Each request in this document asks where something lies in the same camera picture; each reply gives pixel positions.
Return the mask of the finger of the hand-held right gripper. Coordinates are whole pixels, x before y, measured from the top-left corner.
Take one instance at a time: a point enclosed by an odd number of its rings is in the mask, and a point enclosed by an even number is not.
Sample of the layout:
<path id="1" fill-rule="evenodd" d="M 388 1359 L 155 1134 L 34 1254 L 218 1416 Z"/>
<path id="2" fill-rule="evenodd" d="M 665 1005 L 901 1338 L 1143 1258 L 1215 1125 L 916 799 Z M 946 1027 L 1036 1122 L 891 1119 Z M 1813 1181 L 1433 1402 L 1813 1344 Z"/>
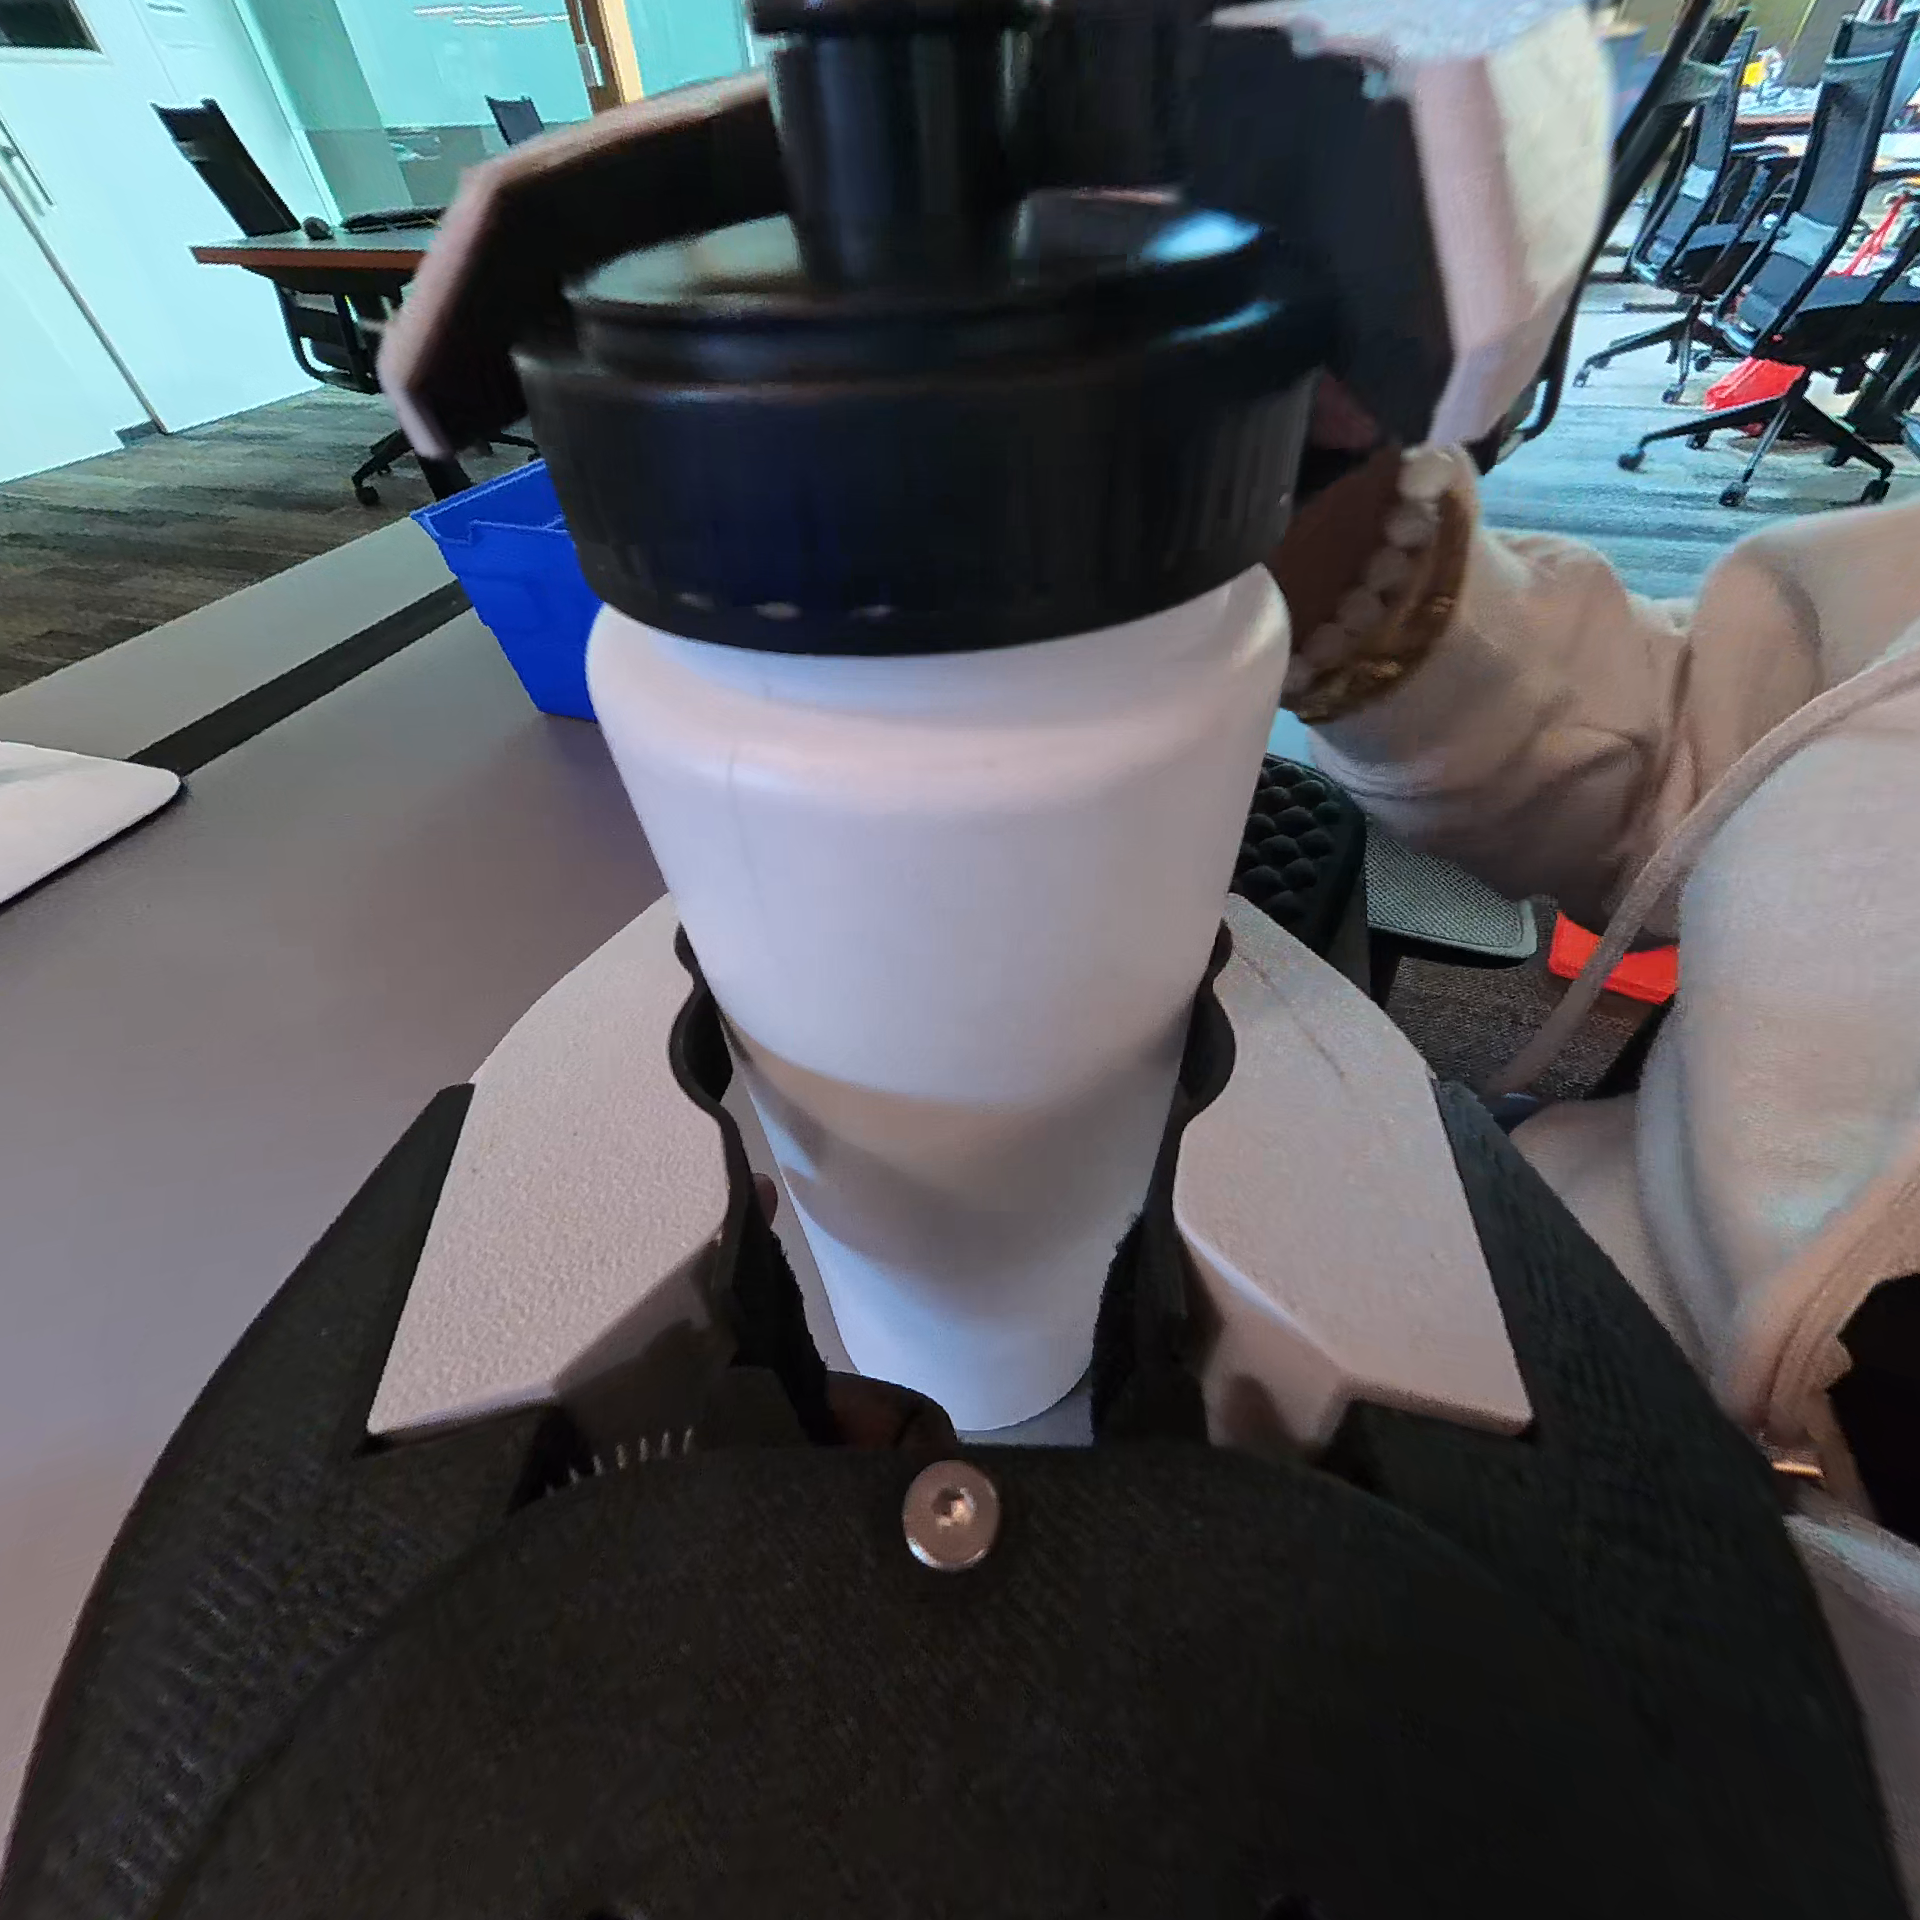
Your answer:
<path id="1" fill-rule="evenodd" d="M 378 372 L 414 450 L 449 459 L 526 412 L 521 352 L 573 352 L 567 290 L 619 255 L 783 211 L 767 78 L 599 111 L 473 166 L 443 213 Z"/>
<path id="2" fill-rule="evenodd" d="M 1201 199 L 1303 261 L 1323 365 L 1389 439 L 1479 440 L 1540 372 L 1598 238 L 1606 68 L 1583 4 L 1207 20 Z"/>

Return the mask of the black quilted pad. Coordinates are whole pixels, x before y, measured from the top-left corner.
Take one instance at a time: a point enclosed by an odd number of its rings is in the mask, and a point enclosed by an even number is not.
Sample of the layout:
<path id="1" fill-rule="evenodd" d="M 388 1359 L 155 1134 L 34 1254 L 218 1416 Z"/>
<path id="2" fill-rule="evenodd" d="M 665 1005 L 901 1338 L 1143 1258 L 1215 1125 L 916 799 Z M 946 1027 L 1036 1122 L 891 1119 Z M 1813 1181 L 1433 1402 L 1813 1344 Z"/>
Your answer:
<path id="1" fill-rule="evenodd" d="M 1241 829 L 1233 894 L 1310 954 L 1333 957 L 1362 915 L 1365 820 L 1329 775 L 1275 754 L 1262 758 Z"/>

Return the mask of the red bag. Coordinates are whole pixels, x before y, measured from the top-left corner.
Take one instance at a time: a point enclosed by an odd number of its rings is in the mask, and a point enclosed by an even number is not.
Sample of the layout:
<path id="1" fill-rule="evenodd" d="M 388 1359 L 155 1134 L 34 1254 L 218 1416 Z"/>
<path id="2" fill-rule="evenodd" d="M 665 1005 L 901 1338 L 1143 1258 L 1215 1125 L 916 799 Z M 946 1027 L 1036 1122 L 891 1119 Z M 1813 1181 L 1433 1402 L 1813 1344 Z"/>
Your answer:
<path id="1" fill-rule="evenodd" d="M 1765 436 L 1765 428 L 1774 402 L 1791 396 L 1795 387 L 1806 389 L 1811 378 L 1813 374 L 1806 368 L 1770 363 L 1755 356 L 1747 356 L 1723 378 L 1715 379 L 1715 383 L 1710 383 L 1710 389 L 1705 391 L 1703 399 L 1710 414 L 1737 412 L 1747 404 L 1761 404 L 1761 418 L 1742 421 L 1733 428 L 1742 447 L 1758 447 L 1761 439 Z"/>

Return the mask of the grey mesh chair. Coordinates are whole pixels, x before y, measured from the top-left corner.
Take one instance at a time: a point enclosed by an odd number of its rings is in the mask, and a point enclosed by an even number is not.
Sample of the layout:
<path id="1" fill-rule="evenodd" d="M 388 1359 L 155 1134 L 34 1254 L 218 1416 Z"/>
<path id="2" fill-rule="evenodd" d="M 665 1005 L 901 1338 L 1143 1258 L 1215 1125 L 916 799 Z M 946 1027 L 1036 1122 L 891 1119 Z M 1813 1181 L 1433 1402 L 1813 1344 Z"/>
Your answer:
<path id="1" fill-rule="evenodd" d="M 1532 903 L 1499 896 L 1378 823 L 1367 823 L 1365 835 L 1365 894 L 1367 928 L 1380 954 L 1453 970 L 1516 970 L 1540 949 Z"/>

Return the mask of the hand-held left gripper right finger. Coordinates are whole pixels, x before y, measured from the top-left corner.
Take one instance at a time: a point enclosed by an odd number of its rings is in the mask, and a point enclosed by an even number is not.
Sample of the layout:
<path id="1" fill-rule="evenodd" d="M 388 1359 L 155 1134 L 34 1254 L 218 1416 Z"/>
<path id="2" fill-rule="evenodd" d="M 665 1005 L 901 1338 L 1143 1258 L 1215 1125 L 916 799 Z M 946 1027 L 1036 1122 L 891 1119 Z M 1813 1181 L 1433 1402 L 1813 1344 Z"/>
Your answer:
<path id="1" fill-rule="evenodd" d="M 1430 1071 L 1235 896 L 1100 1307 L 1093 1430 L 1323 1455 L 1356 1407 L 1532 1421 Z"/>

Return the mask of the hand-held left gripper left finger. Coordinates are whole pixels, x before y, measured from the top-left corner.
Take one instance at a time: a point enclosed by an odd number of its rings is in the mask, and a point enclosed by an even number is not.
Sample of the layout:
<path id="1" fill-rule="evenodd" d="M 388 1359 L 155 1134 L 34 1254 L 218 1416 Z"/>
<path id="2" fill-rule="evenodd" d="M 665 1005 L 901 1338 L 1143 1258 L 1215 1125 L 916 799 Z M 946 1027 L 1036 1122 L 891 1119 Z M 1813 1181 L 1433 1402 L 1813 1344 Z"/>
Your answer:
<path id="1" fill-rule="evenodd" d="M 826 1440 L 826 1358 L 732 1077 L 678 912 L 655 901 L 473 1074 L 369 1436 L 546 1410 L 573 1477 L 739 1434 Z"/>

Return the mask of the orange cloth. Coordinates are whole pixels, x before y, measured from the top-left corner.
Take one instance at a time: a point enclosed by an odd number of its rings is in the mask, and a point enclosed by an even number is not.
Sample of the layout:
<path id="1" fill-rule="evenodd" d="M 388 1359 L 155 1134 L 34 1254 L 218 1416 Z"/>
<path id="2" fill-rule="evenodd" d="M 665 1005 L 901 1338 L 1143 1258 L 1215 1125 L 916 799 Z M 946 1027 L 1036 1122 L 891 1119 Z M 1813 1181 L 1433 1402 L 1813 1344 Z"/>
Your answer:
<path id="1" fill-rule="evenodd" d="M 1548 971 L 1569 984 L 1581 979 L 1599 949 L 1599 935 L 1556 915 L 1548 947 Z M 1647 1008 L 1666 1005 L 1677 987 L 1677 947 L 1654 943 L 1629 949 L 1606 974 L 1602 990 Z"/>

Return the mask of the wooden top desk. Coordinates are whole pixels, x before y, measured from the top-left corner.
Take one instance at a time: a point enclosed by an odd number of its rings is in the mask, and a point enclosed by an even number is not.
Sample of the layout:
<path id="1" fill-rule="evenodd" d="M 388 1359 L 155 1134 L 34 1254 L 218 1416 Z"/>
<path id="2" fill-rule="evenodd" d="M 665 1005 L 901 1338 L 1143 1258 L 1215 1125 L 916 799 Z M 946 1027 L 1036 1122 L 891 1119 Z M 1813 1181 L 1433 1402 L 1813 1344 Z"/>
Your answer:
<path id="1" fill-rule="evenodd" d="M 379 394 L 374 347 L 427 254 L 426 230 L 307 230 L 206 243 L 203 268 L 236 268 L 275 287 L 302 372 L 341 394 Z"/>

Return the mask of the blue plastic bin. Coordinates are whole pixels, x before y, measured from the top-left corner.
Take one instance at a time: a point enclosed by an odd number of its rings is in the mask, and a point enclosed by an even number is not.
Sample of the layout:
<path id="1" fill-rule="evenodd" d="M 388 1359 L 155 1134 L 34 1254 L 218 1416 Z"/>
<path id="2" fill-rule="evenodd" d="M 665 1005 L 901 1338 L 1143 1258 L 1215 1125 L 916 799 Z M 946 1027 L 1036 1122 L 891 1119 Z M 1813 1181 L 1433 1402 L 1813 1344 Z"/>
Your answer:
<path id="1" fill-rule="evenodd" d="M 594 720 L 588 645 L 601 598 L 588 584 L 542 459 L 414 512 L 534 708 Z"/>

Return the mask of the black bottle lid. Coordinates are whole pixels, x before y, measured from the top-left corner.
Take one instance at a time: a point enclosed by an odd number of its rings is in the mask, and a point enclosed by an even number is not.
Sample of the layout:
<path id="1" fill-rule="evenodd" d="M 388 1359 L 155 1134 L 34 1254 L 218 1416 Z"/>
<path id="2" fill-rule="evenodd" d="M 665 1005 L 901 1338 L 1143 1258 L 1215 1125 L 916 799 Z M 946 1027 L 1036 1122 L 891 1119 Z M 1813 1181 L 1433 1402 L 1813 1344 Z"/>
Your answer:
<path id="1" fill-rule="evenodd" d="M 1046 4 L 753 4 L 783 211 L 567 287 L 521 352 L 599 598 L 781 655 L 989 652 L 1279 541 L 1329 311 L 1194 195 L 1036 188 Z"/>

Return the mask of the white plastic bottle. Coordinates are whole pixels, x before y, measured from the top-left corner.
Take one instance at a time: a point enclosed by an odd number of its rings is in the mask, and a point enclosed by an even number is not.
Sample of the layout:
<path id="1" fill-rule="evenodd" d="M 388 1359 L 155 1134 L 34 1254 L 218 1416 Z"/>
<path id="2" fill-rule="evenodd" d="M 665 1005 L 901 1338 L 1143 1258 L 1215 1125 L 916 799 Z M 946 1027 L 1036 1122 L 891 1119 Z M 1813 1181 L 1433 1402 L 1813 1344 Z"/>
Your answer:
<path id="1" fill-rule="evenodd" d="M 836 1332 L 959 1430 L 1091 1365 L 1289 661 L 1262 567 L 950 655 L 773 655 L 604 607 L 599 728 Z"/>

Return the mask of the person's left hand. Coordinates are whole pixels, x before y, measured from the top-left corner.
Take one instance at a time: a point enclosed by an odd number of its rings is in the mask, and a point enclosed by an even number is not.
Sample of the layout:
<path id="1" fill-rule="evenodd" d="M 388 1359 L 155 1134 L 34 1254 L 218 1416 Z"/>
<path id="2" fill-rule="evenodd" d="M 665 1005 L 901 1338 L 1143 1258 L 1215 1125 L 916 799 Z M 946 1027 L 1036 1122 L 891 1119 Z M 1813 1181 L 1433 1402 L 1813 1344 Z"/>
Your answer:
<path id="1" fill-rule="evenodd" d="M 908 1384 L 827 1374 L 826 1403 L 833 1436 L 847 1450 L 902 1452 L 933 1460 L 957 1447 L 949 1413 Z"/>

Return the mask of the white board stand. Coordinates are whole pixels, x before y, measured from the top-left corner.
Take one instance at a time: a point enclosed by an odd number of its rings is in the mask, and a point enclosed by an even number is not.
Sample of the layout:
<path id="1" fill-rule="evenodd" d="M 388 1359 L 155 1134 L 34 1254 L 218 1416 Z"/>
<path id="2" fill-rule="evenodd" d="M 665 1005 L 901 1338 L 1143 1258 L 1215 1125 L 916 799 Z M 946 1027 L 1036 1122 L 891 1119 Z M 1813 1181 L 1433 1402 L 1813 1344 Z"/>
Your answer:
<path id="1" fill-rule="evenodd" d="M 179 775 L 122 758 L 2 742 L 2 906 L 179 803 Z"/>

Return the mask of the person's right hand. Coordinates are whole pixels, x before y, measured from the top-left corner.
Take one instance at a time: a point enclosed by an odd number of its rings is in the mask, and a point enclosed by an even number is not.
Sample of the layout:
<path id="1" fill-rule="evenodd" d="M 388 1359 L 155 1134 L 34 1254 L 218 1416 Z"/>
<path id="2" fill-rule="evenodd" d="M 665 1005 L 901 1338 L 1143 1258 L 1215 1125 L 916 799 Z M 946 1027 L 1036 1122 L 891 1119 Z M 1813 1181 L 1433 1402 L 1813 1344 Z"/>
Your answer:
<path id="1" fill-rule="evenodd" d="M 1399 436 L 1388 432 L 1333 374 L 1317 379 L 1307 422 L 1301 499 L 1268 571 L 1286 603 L 1291 653 L 1283 707 L 1315 703 L 1315 684 L 1340 664 L 1353 638 L 1338 623 L 1340 603 L 1362 584 L 1402 506 Z"/>

